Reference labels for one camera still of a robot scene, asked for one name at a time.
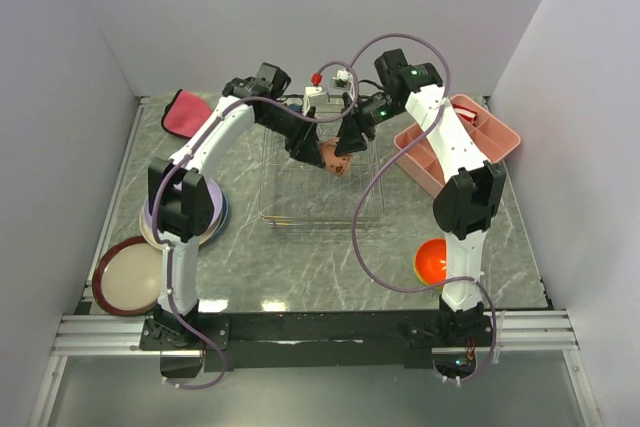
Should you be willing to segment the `pink mug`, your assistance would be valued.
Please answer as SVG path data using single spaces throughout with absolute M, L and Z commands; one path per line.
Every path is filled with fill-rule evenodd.
M 324 161 L 324 169 L 335 177 L 344 177 L 350 170 L 353 162 L 352 154 L 339 156 L 336 154 L 336 148 L 339 139 L 333 137 L 319 144 L 319 150 Z

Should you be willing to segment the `wire dish rack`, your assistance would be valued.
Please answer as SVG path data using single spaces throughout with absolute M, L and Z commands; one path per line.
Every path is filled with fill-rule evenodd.
M 292 159 L 284 137 L 263 135 L 259 214 L 272 227 L 351 227 L 354 210 L 382 162 L 378 145 L 370 142 L 353 156 L 346 174 L 337 177 L 318 167 Z

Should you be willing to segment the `pink compartment tray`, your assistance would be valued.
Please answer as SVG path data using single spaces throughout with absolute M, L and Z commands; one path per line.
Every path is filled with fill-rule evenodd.
M 490 162 L 503 161 L 520 145 L 521 138 L 514 130 L 471 97 L 457 94 L 451 98 L 451 103 L 477 112 L 476 125 L 459 119 L 476 146 Z M 396 161 L 396 164 L 432 197 L 437 196 L 444 187 L 441 165 L 427 140 L 422 140 L 405 153 Z

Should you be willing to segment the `orange bowl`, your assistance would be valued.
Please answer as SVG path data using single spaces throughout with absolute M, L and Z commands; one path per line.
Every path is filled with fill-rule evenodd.
M 414 269 L 418 266 L 432 269 L 446 267 L 446 241 L 444 238 L 434 238 L 423 243 L 414 256 Z

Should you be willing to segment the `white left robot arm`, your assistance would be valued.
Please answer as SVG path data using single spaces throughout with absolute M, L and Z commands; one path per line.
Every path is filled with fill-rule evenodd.
M 148 166 L 151 229 L 163 262 L 163 286 L 153 318 L 176 348 L 189 348 L 199 339 L 199 242 L 216 212 L 207 181 L 230 147 L 258 124 L 284 137 L 292 159 L 325 166 L 317 120 L 278 102 L 290 83 L 284 70 L 269 63 L 263 63 L 253 77 L 231 80 L 194 136 L 171 157 L 156 157 Z

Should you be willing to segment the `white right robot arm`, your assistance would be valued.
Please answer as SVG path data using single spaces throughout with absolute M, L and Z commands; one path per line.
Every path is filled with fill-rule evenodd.
M 375 127 L 408 113 L 426 134 L 440 164 L 444 187 L 433 201 L 433 213 L 445 233 L 446 280 L 438 321 L 440 338 L 460 345 L 473 332 L 472 319 L 482 313 L 482 249 L 504 189 L 504 170 L 490 162 L 463 126 L 430 63 L 411 65 L 400 49 L 386 51 L 375 61 L 382 90 L 360 101 L 339 129 L 335 154 L 366 149 Z

